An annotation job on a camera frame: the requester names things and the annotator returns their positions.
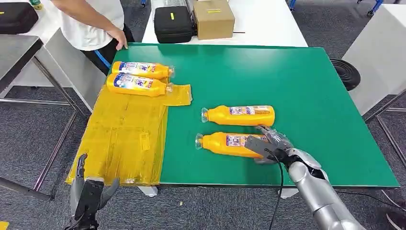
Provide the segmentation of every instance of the plastic bottle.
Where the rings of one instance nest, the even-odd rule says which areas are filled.
[[[112,92],[156,97],[172,92],[172,83],[130,74],[112,73],[107,77],[107,88]]]
[[[34,9],[36,10],[42,10],[42,3],[40,0],[30,0],[31,5],[34,7]]]
[[[127,73],[161,80],[163,78],[173,77],[175,68],[159,63],[116,61],[113,63],[112,73]]]
[[[217,132],[211,135],[203,136],[198,133],[196,135],[195,145],[196,149],[207,149],[217,154],[262,158],[257,154],[244,147],[248,136],[254,136],[261,140],[267,141],[264,135],[253,134],[238,134],[238,133],[223,133]]]
[[[212,121],[219,125],[235,126],[272,126],[275,111],[272,106],[226,107],[221,105],[214,109],[202,109],[202,122]]]

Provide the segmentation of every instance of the black cable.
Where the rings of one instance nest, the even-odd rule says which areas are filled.
[[[368,194],[364,194],[364,193],[349,193],[349,192],[340,192],[340,191],[336,191],[336,193],[344,193],[344,194],[351,194],[351,195],[368,196],[368,197],[370,197],[370,198],[372,198],[372,199],[375,199],[375,200],[377,200],[377,201],[379,201],[379,202],[381,202],[381,203],[384,203],[384,204],[386,204],[386,205],[388,205],[388,206],[400,208],[400,209],[402,209],[402,210],[403,210],[403,209],[406,209],[406,207],[398,207],[398,206],[396,206],[396,205],[391,205],[391,204],[386,203],[386,202],[384,202],[384,201],[382,201],[382,200],[380,200],[380,199],[378,199],[378,198],[376,198],[376,197],[374,197],[374,196],[371,196],[371,195],[368,195]]]
[[[279,201],[281,200],[282,187],[283,187],[283,170],[282,170],[282,164],[278,160],[278,158],[276,158],[275,155],[269,149],[265,149],[265,151],[267,151],[270,155],[272,155],[276,159],[276,161],[278,162],[278,165],[279,165],[279,169],[281,170],[281,187],[279,189],[278,201],[276,201],[275,211],[273,212],[271,224],[269,225],[269,230],[271,230],[273,221],[275,220],[276,212],[278,211]]]
[[[69,227],[66,227],[65,230],[72,230],[72,229],[74,229],[74,228],[79,224],[79,222],[82,220],[82,218],[83,218],[84,215],[85,215],[85,213],[83,212],[83,214],[79,217],[79,219],[78,219],[73,225],[71,225],[71,226],[69,226]]]

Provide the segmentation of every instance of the black pants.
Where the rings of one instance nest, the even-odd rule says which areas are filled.
[[[124,24],[124,34],[127,38],[127,42],[134,42],[133,34],[131,30]],[[113,38],[113,40],[107,44],[105,47],[98,49],[99,53],[104,57],[104,59],[108,62],[108,64],[113,64],[113,59],[117,50],[115,47],[117,46],[118,41]],[[93,51],[84,51],[81,50],[82,53],[85,54],[89,58],[93,64],[99,68],[106,76],[109,73],[110,67],[107,67],[106,64],[99,58],[96,52]]]

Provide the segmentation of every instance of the gray carpet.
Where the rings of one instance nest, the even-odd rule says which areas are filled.
[[[293,14],[310,46],[323,46],[331,57],[341,57],[367,23],[363,15],[373,3],[365,0],[357,6],[349,0],[334,3],[298,0]],[[138,1],[130,0],[122,0],[122,4],[126,24],[136,41],[141,41],[149,5],[142,8]],[[79,101],[73,91],[68,90]],[[7,97],[60,99],[52,88],[30,87],[13,87]],[[399,106],[406,108],[406,98]],[[62,106],[0,103],[0,175],[33,186],[70,113],[70,108]],[[385,114],[383,118],[406,151],[405,117]],[[63,229],[68,224],[69,185],[64,179],[85,126],[83,118],[76,118],[41,189],[52,193],[54,201],[39,201],[0,187],[0,220],[10,222],[9,229]],[[369,129],[402,185],[401,189],[387,192],[394,200],[401,200],[406,197],[406,171],[376,121],[369,124]],[[379,190],[350,191],[385,200]],[[367,229],[389,229],[384,218],[384,213],[390,210],[388,206],[358,195],[340,194],[340,197]],[[101,230],[264,230],[268,229],[276,199],[276,190],[265,188],[161,187],[159,195],[150,198],[135,187],[120,187],[107,206],[98,212],[97,220]],[[295,195],[281,201],[273,229],[317,229],[317,226],[300,196]]]

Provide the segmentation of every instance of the black zipper case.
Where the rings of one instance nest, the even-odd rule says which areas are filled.
[[[27,2],[0,2],[0,34],[16,35],[31,30],[38,14]]]
[[[159,43],[189,42],[194,35],[191,15],[186,6],[157,8],[154,28]]]

